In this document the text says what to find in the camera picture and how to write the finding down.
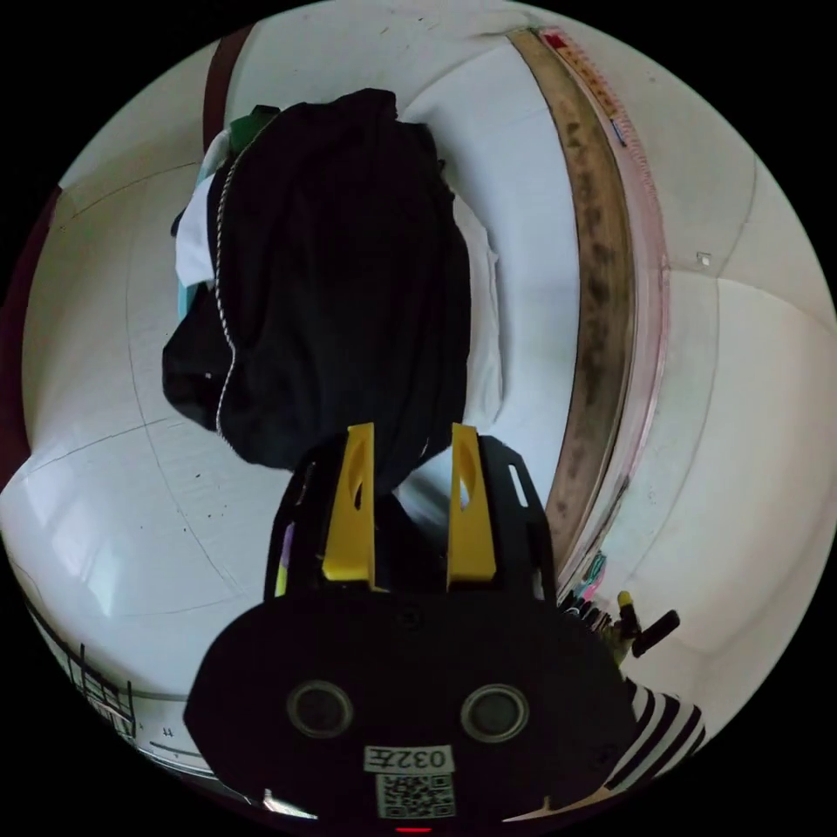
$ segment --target black and white stripes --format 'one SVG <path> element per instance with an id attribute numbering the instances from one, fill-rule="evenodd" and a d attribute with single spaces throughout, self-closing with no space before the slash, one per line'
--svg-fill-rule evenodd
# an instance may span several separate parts
<path id="1" fill-rule="evenodd" d="M 613 793 L 645 785 L 689 758 L 706 739 L 703 713 L 695 705 L 626 683 L 633 690 L 636 737 L 605 783 Z"/>

